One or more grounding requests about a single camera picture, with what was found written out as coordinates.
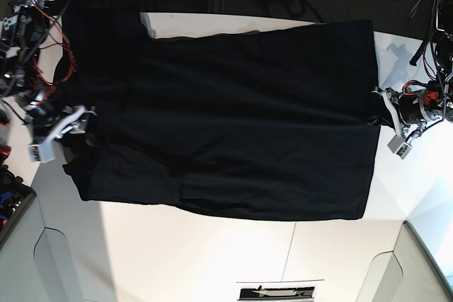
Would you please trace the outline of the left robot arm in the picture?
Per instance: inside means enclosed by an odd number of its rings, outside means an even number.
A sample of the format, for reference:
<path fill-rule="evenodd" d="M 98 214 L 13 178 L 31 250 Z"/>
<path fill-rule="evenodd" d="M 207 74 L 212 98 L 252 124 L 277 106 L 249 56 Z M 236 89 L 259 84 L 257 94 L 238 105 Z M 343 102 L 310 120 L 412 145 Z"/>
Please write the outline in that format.
<path fill-rule="evenodd" d="M 452 121 L 452 0 L 434 0 L 428 33 L 409 61 L 423 63 L 426 82 L 407 81 L 401 91 L 374 88 L 391 121 L 377 120 L 394 129 L 394 141 L 409 144 L 438 122 Z"/>

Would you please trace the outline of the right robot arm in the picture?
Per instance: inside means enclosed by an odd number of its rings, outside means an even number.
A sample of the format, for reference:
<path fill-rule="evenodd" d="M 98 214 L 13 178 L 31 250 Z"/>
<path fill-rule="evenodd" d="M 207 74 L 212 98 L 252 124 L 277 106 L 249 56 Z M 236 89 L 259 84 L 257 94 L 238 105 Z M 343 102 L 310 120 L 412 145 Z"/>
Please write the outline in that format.
<path fill-rule="evenodd" d="M 7 103 L 12 97 L 24 111 L 19 119 L 41 145 L 67 134 L 85 134 L 95 115 L 83 105 L 70 105 L 62 87 L 76 71 L 76 61 L 61 19 L 71 0 L 12 0 L 1 22 L 1 128 L 11 126 L 15 110 Z M 39 66 L 47 49 L 46 40 L 59 34 L 52 46 L 61 48 L 68 66 L 62 76 L 48 80 Z"/>

